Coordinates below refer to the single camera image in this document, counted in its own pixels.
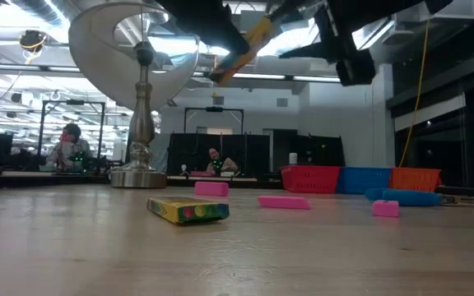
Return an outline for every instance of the table surface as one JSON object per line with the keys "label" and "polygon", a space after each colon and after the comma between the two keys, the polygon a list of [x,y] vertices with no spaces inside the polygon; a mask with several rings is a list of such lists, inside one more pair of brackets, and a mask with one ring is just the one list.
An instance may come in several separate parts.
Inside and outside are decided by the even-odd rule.
{"label": "table surface", "polygon": [[0,190],[0,295],[474,295],[474,208],[373,217],[363,197],[309,195],[312,210],[258,207],[176,226],[146,210],[192,188]]}

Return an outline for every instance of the pink block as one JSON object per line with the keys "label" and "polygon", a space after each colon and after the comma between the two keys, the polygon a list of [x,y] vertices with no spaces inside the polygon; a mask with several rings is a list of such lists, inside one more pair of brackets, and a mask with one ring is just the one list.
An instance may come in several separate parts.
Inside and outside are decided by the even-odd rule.
{"label": "pink block", "polygon": [[192,177],[212,177],[211,172],[191,172]]}
{"label": "pink block", "polygon": [[397,201],[375,201],[372,204],[372,215],[382,217],[399,217],[400,205]]}
{"label": "pink block", "polygon": [[304,197],[267,197],[257,198],[262,207],[280,209],[302,209],[310,210],[310,204]]}
{"label": "pink block", "polygon": [[195,183],[195,194],[209,197],[227,197],[228,183],[219,182],[197,182]]}

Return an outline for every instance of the red basket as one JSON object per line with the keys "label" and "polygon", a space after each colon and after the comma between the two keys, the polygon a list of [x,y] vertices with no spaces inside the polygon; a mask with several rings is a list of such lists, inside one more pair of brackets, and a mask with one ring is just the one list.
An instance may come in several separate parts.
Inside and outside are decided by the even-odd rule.
{"label": "red basket", "polygon": [[293,165],[282,168],[283,187],[290,192],[334,193],[340,167]]}
{"label": "red basket", "polygon": [[434,192],[439,175],[439,169],[394,168],[389,188]]}

